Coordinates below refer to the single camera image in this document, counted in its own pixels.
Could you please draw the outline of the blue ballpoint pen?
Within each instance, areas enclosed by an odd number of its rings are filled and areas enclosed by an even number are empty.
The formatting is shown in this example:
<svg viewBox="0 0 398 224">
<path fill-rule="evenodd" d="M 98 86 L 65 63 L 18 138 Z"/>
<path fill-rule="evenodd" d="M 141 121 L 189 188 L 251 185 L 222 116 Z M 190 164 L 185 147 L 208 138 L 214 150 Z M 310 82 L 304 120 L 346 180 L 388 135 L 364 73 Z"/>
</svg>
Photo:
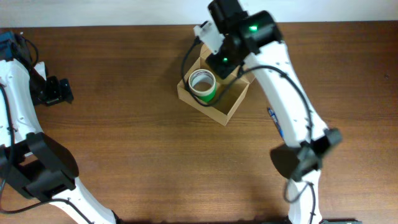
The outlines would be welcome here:
<svg viewBox="0 0 398 224">
<path fill-rule="evenodd" d="M 277 119 L 277 116 L 276 116 L 274 110 L 270 107 L 268 107 L 267 110 L 268 110 L 269 116 L 271 117 L 272 121 L 274 122 L 274 125 L 275 125 L 279 135 L 281 136 L 281 138 L 283 138 L 284 137 L 283 130 L 279 124 L 279 120 Z"/>
</svg>

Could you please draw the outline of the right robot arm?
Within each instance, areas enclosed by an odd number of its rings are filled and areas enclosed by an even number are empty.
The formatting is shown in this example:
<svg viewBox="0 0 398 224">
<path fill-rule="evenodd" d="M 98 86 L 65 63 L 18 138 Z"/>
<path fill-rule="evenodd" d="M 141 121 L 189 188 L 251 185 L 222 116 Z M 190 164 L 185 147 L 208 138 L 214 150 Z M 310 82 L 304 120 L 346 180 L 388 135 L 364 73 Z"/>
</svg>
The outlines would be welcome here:
<svg viewBox="0 0 398 224">
<path fill-rule="evenodd" d="M 212 1 L 214 23 L 202 42 L 211 50 L 206 62 L 222 79 L 240 65 L 252 73 L 270 104 L 283 144 L 271 150 L 274 167 L 286 178 L 283 197 L 291 223 L 321 223 L 318 183 L 323 158 L 342 141 L 306 95 L 289 58 L 287 44 L 267 11 L 248 14 L 238 1 Z"/>
</svg>

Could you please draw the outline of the cream masking tape roll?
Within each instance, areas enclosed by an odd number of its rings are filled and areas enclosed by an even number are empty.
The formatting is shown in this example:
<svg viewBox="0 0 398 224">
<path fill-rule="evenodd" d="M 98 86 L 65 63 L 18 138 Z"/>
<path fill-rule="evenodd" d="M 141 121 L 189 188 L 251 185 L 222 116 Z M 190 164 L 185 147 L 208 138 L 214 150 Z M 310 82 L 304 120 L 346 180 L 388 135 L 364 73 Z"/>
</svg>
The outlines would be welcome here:
<svg viewBox="0 0 398 224">
<path fill-rule="evenodd" d="M 199 83 L 209 83 L 210 85 L 216 86 L 215 76 L 206 69 L 195 70 L 188 78 L 188 86 L 194 94 L 193 87 Z"/>
</svg>

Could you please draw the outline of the brown cardboard box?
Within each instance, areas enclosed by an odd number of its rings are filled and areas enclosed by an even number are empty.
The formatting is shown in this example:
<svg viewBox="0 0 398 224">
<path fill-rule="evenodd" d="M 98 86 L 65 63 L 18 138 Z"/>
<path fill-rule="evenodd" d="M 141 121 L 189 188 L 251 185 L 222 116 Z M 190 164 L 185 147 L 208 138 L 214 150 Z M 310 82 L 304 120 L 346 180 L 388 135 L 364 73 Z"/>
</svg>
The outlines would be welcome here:
<svg viewBox="0 0 398 224">
<path fill-rule="evenodd" d="M 190 66 L 190 68 L 185 72 L 184 79 L 187 82 L 189 76 L 198 69 L 209 70 L 216 78 L 216 93 L 215 97 L 211 102 L 215 101 L 221 92 L 228 86 L 230 81 L 236 78 L 238 74 L 239 67 L 235 68 L 232 73 L 226 79 L 221 79 L 215 74 L 214 71 L 205 62 L 206 58 L 211 55 L 211 51 L 203 44 L 201 44 L 200 56 L 197 60 Z M 189 92 L 185 89 L 183 80 L 181 80 L 177 85 L 178 98 L 186 104 L 194 107 L 198 111 L 207 115 L 216 122 L 226 126 L 228 121 L 234 115 L 234 112 L 238 109 L 239 105 L 246 96 L 249 85 L 255 80 L 255 76 L 252 73 L 246 73 L 239 80 L 236 80 L 230 87 L 230 89 L 221 97 L 220 101 L 212 107 L 204 107 L 199 105 Z"/>
</svg>

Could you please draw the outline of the green tape roll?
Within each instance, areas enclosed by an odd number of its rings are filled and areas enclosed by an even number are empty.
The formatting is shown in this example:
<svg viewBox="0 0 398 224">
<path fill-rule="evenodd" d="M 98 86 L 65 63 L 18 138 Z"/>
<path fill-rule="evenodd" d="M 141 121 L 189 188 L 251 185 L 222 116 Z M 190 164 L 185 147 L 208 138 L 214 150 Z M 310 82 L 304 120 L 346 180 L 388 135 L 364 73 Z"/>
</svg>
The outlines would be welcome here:
<svg viewBox="0 0 398 224">
<path fill-rule="evenodd" d="M 215 97 L 216 86 L 209 83 L 199 83 L 194 87 L 194 94 L 202 101 L 209 102 Z"/>
</svg>

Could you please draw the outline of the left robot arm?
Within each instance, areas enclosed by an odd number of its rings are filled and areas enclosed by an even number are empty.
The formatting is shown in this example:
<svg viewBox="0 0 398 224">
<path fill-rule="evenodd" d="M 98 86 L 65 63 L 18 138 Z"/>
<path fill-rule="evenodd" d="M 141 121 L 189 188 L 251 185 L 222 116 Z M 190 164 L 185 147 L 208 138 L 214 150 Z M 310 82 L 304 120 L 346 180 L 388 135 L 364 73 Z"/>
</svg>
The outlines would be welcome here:
<svg viewBox="0 0 398 224">
<path fill-rule="evenodd" d="M 1 33 L 1 187 L 9 185 L 38 201 L 16 210 L 2 208 L 2 214 L 51 204 L 76 223 L 122 223 L 83 185 L 71 152 L 46 135 L 37 118 L 35 106 L 73 99 L 69 81 L 48 75 L 30 40 L 12 31 Z"/>
</svg>

